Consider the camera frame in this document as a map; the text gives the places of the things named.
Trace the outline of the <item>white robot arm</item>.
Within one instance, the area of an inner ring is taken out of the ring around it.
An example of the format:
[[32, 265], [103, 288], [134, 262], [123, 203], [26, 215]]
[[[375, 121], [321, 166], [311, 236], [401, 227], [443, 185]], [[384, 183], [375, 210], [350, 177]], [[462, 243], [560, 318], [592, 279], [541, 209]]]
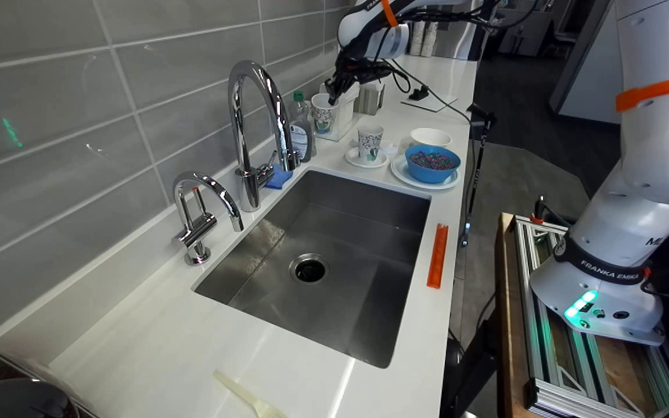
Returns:
[[669, 0], [614, 5], [620, 161], [530, 285], [579, 331], [659, 345], [663, 300], [644, 284], [648, 257], [669, 236]]

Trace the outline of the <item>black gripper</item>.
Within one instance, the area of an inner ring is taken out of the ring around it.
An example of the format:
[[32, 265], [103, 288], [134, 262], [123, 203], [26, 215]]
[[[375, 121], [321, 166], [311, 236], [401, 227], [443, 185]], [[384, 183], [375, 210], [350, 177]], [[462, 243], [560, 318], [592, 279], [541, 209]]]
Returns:
[[335, 105], [342, 92], [346, 92], [356, 82], [368, 79], [372, 64], [368, 60], [343, 63], [335, 69], [332, 79], [327, 82], [326, 99]]

